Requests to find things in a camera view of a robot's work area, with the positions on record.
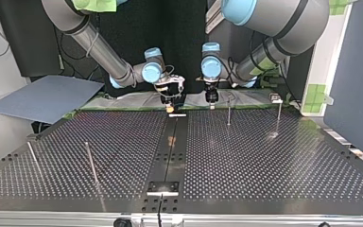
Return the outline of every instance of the metal plate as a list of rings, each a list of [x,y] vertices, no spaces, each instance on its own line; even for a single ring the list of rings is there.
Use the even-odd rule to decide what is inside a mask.
[[[278,122],[272,109],[227,117],[196,111],[178,125],[188,130],[178,213],[363,215],[363,162],[313,121],[284,111]]]
[[[0,205],[15,210],[141,212],[165,122],[165,113],[77,114],[33,143],[38,163],[28,150],[0,163]]]

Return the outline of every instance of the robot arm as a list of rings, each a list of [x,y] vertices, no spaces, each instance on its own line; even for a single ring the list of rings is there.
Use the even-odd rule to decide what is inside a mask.
[[[221,59],[218,44],[205,44],[201,70],[207,86],[228,79],[243,87],[278,65],[288,56],[301,54],[320,38],[329,19],[329,0],[223,0],[224,17],[237,26],[261,32],[269,38],[234,64],[231,79]]]
[[[72,0],[42,0],[46,14],[54,25],[70,35],[91,55],[109,74],[114,88],[135,86],[139,82],[152,83],[163,96],[162,101],[170,107],[173,98],[168,85],[178,83],[179,93],[183,90],[184,78],[172,77],[165,72],[164,59],[159,48],[145,52],[146,62],[131,66],[117,55],[105,39],[90,23],[88,11],[76,10]]]

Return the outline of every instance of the black curtain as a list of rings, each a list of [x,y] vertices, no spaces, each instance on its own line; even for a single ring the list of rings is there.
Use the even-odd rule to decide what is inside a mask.
[[[101,33],[115,51],[131,64],[145,61],[144,51],[160,47],[166,64],[186,78],[185,92],[199,93],[201,46],[205,43],[206,0],[129,0],[116,13],[101,14]],[[108,75],[105,82],[109,85]],[[111,96],[152,90],[151,84],[116,90]]]

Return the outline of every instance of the end effector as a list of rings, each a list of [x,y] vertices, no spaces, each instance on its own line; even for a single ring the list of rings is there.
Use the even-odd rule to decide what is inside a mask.
[[[252,75],[246,79],[239,77],[238,64],[232,59],[222,59],[220,56],[220,45],[218,43],[207,43],[202,47],[201,72],[205,82],[205,98],[210,105],[219,101],[217,85],[221,81],[229,81],[233,87],[252,87],[257,77]]]
[[[150,48],[144,53],[146,62],[134,66],[127,65],[127,73],[122,78],[110,76],[114,88],[120,89],[127,86],[136,86],[137,83],[151,83],[155,90],[161,95],[161,101],[166,110],[172,113],[175,98],[178,98],[184,90],[184,78],[172,75],[166,71],[166,65],[162,52],[159,48]]]

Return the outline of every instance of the black backdrop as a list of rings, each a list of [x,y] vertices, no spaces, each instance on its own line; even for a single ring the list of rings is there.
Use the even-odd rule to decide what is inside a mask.
[[[10,44],[17,47],[12,48],[16,61],[25,62],[21,68],[24,77],[55,74],[59,69],[58,49],[55,46],[61,34],[58,33],[58,37],[55,37],[52,25],[46,22],[46,14],[41,7],[35,7],[36,1],[39,0],[0,0],[0,11],[13,11],[1,15],[3,27],[18,27],[5,29],[5,32],[13,33],[7,36],[13,38],[9,39]],[[175,73],[186,78],[185,92],[199,93],[203,84],[195,82],[195,79],[200,76],[201,46],[206,40],[206,8],[207,0],[129,0],[119,6],[116,13],[100,14],[101,34],[130,64],[144,62],[145,50],[154,46],[160,47],[166,64],[174,65]],[[41,30],[46,31],[44,35],[41,35]],[[64,37],[62,45],[73,56],[85,54],[70,37]],[[80,72],[79,77],[88,77],[96,66],[92,59],[75,61],[63,54],[62,57]],[[35,65],[38,64],[43,64],[45,68],[34,75]],[[67,68],[63,74],[73,73]],[[144,83],[135,89],[129,87],[116,90],[109,84],[108,75],[104,73],[103,76],[106,90],[111,96],[152,90],[152,85]]]

